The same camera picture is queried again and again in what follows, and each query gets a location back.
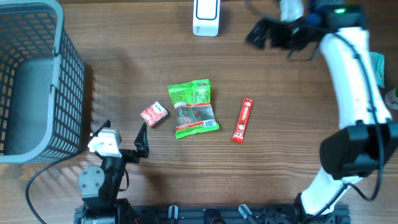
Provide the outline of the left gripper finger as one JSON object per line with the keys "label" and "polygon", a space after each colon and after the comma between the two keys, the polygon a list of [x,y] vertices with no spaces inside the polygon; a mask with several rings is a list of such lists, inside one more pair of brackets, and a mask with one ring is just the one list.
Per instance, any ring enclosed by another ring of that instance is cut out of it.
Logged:
{"label": "left gripper finger", "polygon": [[147,124],[143,123],[134,141],[139,157],[149,157],[149,144],[147,140]]}
{"label": "left gripper finger", "polygon": [[100,131],[102,131],[104,128],[109,128],[110,126],[111,126],[111,122],[110,122],[110,120],[107,119],[107,120],[102,124],[102,126],[101,126],[99,129],[97,129],[95,132],[93,132],[93,133],[90,134],[90,139],[93,139],[94,137],[97,137],[98,134],[100,133]]}

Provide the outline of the small red snack packet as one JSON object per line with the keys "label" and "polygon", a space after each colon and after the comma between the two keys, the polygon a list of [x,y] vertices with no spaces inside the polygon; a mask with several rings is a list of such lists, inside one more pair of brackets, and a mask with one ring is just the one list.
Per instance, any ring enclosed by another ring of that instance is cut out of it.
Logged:
{"label": "small red snack packet", "polygon": [[169,112],[167,109],[158,101],[155,101],[152,105],[140,113],[140,116],[150,128],[157,126],[168,115]]}

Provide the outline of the green snack packet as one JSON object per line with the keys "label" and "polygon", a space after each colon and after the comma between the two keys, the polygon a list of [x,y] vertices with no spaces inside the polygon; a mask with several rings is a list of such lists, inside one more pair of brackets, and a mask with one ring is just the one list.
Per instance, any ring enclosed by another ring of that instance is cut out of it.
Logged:
{"label": "green snack packet", "polygon": [[170,85],[168,91],[177,114],[177,139],[220,128],[211,104],[209,79]]}

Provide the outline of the red Nescafe sachet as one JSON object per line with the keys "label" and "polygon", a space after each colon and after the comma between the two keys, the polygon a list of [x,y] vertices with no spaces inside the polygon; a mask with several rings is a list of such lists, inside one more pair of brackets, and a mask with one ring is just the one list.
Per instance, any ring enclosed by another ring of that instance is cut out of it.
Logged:
{"label": "red Nescafe sachet", "polygon": [[243,104],[241,107],[241,112],[239,114],[238,122],[236,125],[236,129],[234,131],[234,135],[232,141],[237,144],[243,144],[244,135],[248,125],[248,120],[251,114],[252,106],[254,101],[249,98],[243,99]]}

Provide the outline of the teal white tissue packet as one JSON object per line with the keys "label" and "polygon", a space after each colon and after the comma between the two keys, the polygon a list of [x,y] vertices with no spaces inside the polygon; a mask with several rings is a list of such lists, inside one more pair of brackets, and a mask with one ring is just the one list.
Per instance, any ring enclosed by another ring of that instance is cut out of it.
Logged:
{"label": "teal white tissue packet", "polygon": [[373,66],[376,83],[379,87],[385,88],[384,85],[384,67],[385,57],[377,52],[370,52],[371,65]]}

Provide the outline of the green lid jar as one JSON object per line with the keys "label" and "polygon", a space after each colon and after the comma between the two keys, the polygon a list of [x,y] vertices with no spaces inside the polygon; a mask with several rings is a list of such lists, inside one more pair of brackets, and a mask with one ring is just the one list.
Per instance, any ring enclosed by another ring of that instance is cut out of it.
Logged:
{"label": "green lid jar", "polygon": [[393,110],[398,110],[398,87],[386,93],[384,97],[385,104]]}

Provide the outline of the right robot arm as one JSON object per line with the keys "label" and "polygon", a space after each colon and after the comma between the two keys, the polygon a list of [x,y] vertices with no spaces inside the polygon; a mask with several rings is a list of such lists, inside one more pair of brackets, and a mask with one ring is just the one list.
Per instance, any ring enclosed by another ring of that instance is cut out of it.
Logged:
{"label": "right robot arm", "polygon": [[328,65],[339,113],[339,130],[320,144],[321,168],[294,203],[266,205],[255,217],[247,205],[239,212],[249,223],[349,223],[349,209],[339,204],[348,190],[376,173],[376,185],[366,201],[379,194],[384,166],[397,149],[397,122],[386,108],[369,54],[364,9],[343,1],[289,1],[280,17],[246,7],[260,17],[248,42],[263,47],[269,36],[274,47],[290,52],[316,43]]}

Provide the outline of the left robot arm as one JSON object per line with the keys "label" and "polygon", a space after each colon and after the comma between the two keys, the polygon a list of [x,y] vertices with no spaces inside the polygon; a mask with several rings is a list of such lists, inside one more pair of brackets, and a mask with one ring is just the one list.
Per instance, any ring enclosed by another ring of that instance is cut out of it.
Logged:
{"label": "left robot arm", "polygon": [[101,165],[87,167],[78,178],[83,206],[75,210],[76,224],[140,222],[128,199],[118,198],[118,193],[123,191],[123,178],[129,185],[126,165],[138,164],[141,158],[149,157],[147,125],[142,124],[134,140],[135,150],[120,149],[121,134],[110,127],[107,120],[90,135],[88,148],[101,159]]}

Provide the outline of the white barcode scanner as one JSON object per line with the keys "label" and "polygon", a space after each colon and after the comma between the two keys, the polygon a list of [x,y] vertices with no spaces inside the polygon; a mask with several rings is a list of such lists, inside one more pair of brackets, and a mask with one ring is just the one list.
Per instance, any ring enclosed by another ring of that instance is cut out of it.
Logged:
{"label": "white barcode scanner", "polygon": [[220,0],[194,0],[193,34],[202,37],[215,37],[220,26]]}

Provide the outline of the grey plastic shopping basket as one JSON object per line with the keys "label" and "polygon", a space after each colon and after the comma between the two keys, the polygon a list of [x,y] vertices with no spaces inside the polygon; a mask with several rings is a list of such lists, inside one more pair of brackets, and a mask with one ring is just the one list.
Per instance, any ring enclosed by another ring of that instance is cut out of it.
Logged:
{"label": "grey plastic shopping basket", "polygon": [[81,149],[85,66],[57,1],[1,2],[1,162],[48,163]]}

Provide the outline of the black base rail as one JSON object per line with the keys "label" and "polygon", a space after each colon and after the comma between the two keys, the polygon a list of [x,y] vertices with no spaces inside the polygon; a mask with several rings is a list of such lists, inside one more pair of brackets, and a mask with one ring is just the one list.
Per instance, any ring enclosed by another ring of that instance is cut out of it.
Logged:
{"label": "black base rail", "polygon": [[298,223],[299,210],[292,204],[239,207],[138,206],[128,203],[94,210],[77,208],[74,223]]}

